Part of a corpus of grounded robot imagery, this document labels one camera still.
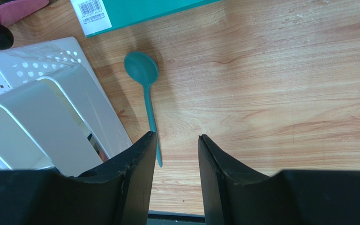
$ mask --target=teal spoon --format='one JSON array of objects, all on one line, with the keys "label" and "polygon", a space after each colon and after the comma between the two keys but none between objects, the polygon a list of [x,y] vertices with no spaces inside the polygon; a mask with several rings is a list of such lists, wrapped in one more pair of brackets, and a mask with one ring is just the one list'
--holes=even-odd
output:
[{"label": "teal spoon", "polygon": [[[147,108],[148,122],[150,123],[151,131],[157,133],[157,126],[155,125],[154,112],[151,103],[151,85],[157,81],[159,76],[158,66],[148,55],[142,52],[131,52],[127,54],[123,61],[125,70],[129,76],[140,83],[144,88],[145,107]],[[161,148],[159,146],[159,139],[157,133],[157,158],[159,166],[162,167]]]}]

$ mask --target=white sticker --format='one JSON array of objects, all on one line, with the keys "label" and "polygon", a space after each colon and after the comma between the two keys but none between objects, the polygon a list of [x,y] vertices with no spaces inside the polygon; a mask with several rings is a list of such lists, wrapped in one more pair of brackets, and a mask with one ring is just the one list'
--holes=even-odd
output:
[{"label": "white sticker", "polygon": [[87,36],[112,27],[102,0],[70,0]]}]

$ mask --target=teal box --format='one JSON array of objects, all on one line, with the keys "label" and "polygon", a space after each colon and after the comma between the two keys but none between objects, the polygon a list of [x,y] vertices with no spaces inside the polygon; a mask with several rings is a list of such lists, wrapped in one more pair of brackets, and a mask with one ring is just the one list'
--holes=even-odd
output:
[{"label": "teal box", "polygon": [[71,0],[86,37],[219,0]]}]

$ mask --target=barcode number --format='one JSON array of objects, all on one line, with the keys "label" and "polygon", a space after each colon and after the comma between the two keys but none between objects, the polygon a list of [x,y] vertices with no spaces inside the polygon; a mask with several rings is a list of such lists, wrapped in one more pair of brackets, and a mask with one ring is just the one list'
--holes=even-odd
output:
[{"label": "barcode number", "polygon": [[82,16],[85,16],[90,13],[94,13],[95,11],[101,10],[101,5],[98,0],[93,0],[89,2],[84,2],[79,5],[80,11],[82,12]]}]

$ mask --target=wood grain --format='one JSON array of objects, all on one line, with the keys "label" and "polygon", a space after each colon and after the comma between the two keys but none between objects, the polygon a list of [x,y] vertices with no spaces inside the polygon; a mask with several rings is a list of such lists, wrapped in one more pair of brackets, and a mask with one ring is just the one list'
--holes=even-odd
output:
[{"label": "wood grain", "polygon": [[200,134],[268,175],[360,170],[360,0],[225,0],[89,39],[59,0],[10,29],[15,46],[75,36],[133,141],[149,126],[123,58],[157,61],[150,210],[203,214]]}]

